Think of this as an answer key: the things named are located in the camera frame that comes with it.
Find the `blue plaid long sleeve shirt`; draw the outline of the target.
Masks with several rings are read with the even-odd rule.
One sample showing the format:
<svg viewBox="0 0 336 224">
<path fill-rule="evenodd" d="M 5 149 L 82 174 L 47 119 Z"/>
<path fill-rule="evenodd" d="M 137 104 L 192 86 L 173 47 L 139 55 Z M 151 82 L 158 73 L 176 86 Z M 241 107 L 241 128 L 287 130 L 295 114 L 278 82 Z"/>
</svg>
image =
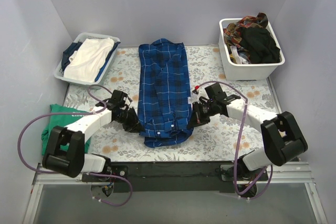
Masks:
<svg viewBox="0 0 336 224">
<path fill-rule="evenodd" d="M 138 118 L 149 148 L 185 142 L 193 133 L 191 88 L 184 44 L 165 38 L 139 46 Z"/>
</svg>

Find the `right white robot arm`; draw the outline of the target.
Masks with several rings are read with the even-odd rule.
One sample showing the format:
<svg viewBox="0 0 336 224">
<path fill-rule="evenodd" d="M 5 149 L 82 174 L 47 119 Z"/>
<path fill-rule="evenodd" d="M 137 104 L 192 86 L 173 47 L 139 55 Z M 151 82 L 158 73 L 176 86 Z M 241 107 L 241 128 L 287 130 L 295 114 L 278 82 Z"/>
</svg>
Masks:
<svg viewBox="0 0 336 224">
<path fill-rule="evenodd" d="M 239 157 L 226 176 L 251 180 L 262 168 L 282 166 L 308 150 L 303 133 L 290 112 L 275 113 L 247 104 L 242 95 L 227 95 L 219 83 L 205 89 L 207 97 L 192 104 L 188 128 L 203 126 L 217 114 L 237 119 L 262 135 L 263 147 Z"/>
</svg>

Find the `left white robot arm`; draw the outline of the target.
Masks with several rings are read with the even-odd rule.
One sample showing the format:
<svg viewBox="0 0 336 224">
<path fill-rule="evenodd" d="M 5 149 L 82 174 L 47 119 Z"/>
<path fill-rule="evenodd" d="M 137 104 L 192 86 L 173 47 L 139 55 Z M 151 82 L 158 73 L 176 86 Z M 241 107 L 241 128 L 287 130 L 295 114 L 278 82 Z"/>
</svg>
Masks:
<svg viewBox="0 0 336 224">
<path fill-rule="evenodd" d="M 93 173 L 98 181 L 108 181 L 112 175 L 110 159 L 86 154 L 85 144 L 95 132 L 113 121 L 129 133 L 144 131 L 135 109 L 126 104 L 127 98 L 126 93 L 114 90 L 110 98 L 96 104 L 91 115 L 66 126 L 55 126 L 43 156 L 43 168 L 72 178 L 81 173 Z"/>
</svg>

